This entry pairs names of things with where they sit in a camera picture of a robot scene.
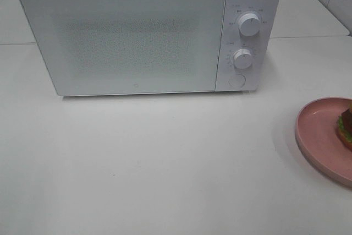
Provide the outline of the pink speckled plate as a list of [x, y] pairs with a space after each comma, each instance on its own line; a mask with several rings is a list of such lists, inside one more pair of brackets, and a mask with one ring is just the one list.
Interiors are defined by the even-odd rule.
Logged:
[[351, 187], [351, 150], [337, 135], [337, 120], [351, 99], [327, 97], [304, 106], [295, 122], [295, 137], [303, 156], [330, 179]]

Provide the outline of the burger with lettuce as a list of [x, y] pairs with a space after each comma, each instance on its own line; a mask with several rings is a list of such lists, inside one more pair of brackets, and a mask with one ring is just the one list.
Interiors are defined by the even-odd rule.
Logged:
[[343, 142], [344, 146], [349, 150], [352, 148], [351, 143], [351, 104], [349, 107], [342, 112], [337, 120], [337, 135], [339, 139]]

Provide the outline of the upper white power knob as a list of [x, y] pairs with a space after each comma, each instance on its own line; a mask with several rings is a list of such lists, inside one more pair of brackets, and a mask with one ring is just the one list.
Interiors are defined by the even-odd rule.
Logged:
[[246, 37], [252, 37], [260, 31], [261, 19], [255, 12], [247, 12], [238, 19], [239, 31]]

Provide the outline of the lower white timer knob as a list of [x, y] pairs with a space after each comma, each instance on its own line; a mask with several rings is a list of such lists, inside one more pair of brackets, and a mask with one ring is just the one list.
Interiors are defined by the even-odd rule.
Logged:
[[252, 65], [253, 54], [247, 48], [241, 48], [233, 54], [233, 64], [238, 69], [246, 69]]

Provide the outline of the white microwave door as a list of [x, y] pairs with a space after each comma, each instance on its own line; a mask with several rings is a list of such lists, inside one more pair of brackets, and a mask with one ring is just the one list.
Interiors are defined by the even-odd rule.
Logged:
[[224, 0], [20, 0], [60, 96], [213, 91]]

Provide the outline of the round white door button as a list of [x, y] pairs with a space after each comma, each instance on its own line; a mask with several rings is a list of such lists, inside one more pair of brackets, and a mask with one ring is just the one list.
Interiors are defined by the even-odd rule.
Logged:
[[233, 74], [229, 80], [228, 84], [234, 89], [240, 89], [245, 85], [246, 77], [242, 74]]

